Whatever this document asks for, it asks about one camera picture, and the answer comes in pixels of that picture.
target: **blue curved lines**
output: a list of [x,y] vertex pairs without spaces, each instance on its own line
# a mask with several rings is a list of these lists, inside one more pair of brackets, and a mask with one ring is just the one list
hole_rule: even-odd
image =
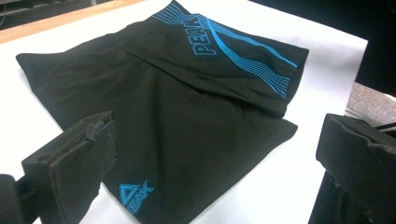
[[152,17],[167,24],[174,25],[183,24],[184,21],[189,21],[196,16],[184,14],[177,6],[171,3],[168,7],[157,12]]
[[288,77],[282,77],[276,74],[274,71],[271,70],[270,67],[268,67],[264,63],[260,63],[240,57],[238,54],[236,54],[230,48],[228,48],[224,44],[224,42],[221,41],[218,34],[212,27],[212,24],[213,23],[210,20],[207,20],[208,28],[212,31],[212,34],[216,42],[218,43],[220,49],[231,59],[231,61],[240,68],[244,69],[245,71],[252,73],[258,76],[259,78],[261,78],[276,93],[278,93],[279,95],[285,98],[290,83],[290,79]]
[[214,28],[215,31],[217,31],[217,32],[219,32],[221,34],[227,35],[227,36],[229,36],[231,38],[234,38],[234,39],[239,39],[239,40],[248,42],[249,44],[254,45],[254,46],[263,47],[263,48],[267,49],[268,51],[270,51],[272,54],[274,54],[274,56],[276,56],[278,59],[280,59],[282,61],[285,61],[286,63],[290,64],[293,67],[297,67],[296,63],[293,63],[289,59],[283,57],[275,49],[269,47],[268,45],[264,45],[264,44],[262,44],[260,42],[257,42],[255,40],[249,38],[249,37],[246,37],[246,36],[237,35],[237,34],[231,32],[231,31],[225,29],[224,27],[216,24],[213,21],[211,22],[211,25],[212,25],[212,27]]
[[[282,77],[275,73],[268,65],[264,63],[260,63],[258,61],[245,59],[240,57],[237,53],[233,50],[228,48],[224,42],[219,38],[219,34],[227,35],[230,38],[237,39],[240,41],[244,41],[249,43],[250,45],[257,46],[268,50],[272,55],[274,55],[279,60],[287,63],[288,65],[297,68],[297,64],[292,62],[291,60],[283,57],[279,54],[274,48],[265,45],[263,43],[257,42],[247,36],[238,35],[227,28],[211,21],[210,19],[200,15],[200,14],[185,14],[183,10],[181,10],[177,5],[171,3],[166,8],[161,10],[160,12],[154,14],[153,18],[162,21],[167,24],[180,24],[183,25],[186,29],[186,34],[189,36],[189,40],[193,35],[195,39],[205,40],[207,38],[206,30],[210,30],[216,43],[218,44],[219,48],[224,52],[230,60],[240,67],[241,69],[258,76],[261,80],[269,85],[269,87],[274,90],[277,94],[286,98],[288,87],[290,84],[290,78]],[[210,42],[206,41],[205,43],[191,43],[194,47],[194,52],[196,55],[209,55],[208,53],[197,53],[195,51],[196,47],[201,47],[207,49],[207,51],[211,52],[210,55],[216,55],[216,52],[213,48],[210,48]]]

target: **black object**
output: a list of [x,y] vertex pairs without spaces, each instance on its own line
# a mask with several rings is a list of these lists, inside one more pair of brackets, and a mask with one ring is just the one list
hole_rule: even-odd
[[317,160],[327,172],[310,223],[396,223],[396,139],[363,120],[327,115]]
[[0,223],[79,223],[116,156],[111,112],[79,121],[23,160],[20,180],[0,175]]

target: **black fabric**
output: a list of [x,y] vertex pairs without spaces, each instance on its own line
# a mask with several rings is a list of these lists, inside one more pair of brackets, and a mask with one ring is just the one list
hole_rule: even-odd
[[365,210],[326,172],[308,224],[371,224]]
[[374,223],[396,223],[396,139],[363,120],[327,115],[317,160]]
[[17,60],[63,129],[114,111],[119,157],[104,182],[138,220],[188,223],[294,135],[282,117],[307,54],[172,2],[115,34]]

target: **dark background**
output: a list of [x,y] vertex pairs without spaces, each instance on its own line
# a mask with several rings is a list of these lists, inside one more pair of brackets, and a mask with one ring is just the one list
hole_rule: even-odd
[[369,41],[357,82],[396,96],[396,0],[250,0]]

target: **gray surface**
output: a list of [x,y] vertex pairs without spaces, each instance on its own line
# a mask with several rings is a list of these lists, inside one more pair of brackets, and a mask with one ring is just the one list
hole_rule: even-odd
[[372,126],[396,122],[396,98],[355,83],[346,115],[364,119]]

